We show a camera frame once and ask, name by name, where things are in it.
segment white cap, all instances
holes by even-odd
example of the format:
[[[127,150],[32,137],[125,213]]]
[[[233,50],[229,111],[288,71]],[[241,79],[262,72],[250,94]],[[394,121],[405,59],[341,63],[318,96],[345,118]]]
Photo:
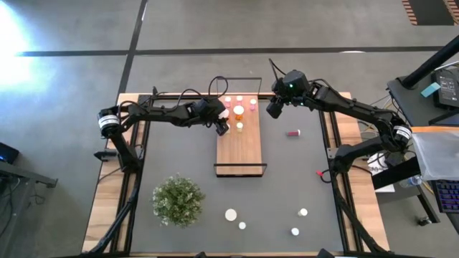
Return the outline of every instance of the white cap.
[[[235,106],[235,108],[232,109],[232,112],[236,115],[242,115],[244,113],[244,107],[241,105]]]
[[[237,218],[237,213],[234,209],[228,209],[227,212],[224,213],[224,217],[228,221],[234,221]]]
[[[302,209],[298,212],[298,215],[300,215],[300,216],[306,216],[306,215],[308,215],[308,210],[302,208]]]
[[[228,118],[229,116],[230,116],[229,110],[225,109],[218,115],[218,118]]]
[[[298,236],[300,234],[300,231],[297,228],[292,228],[292,235],[293,236]]]

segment green plant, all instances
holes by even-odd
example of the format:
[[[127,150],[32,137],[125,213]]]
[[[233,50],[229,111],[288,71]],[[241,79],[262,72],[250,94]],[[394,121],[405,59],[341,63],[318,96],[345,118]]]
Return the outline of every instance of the green plant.
[[[153,190],[153,213],[163,225],[172,223],[184,228],[196,222],[204,198],[197,184],[177,174]]]

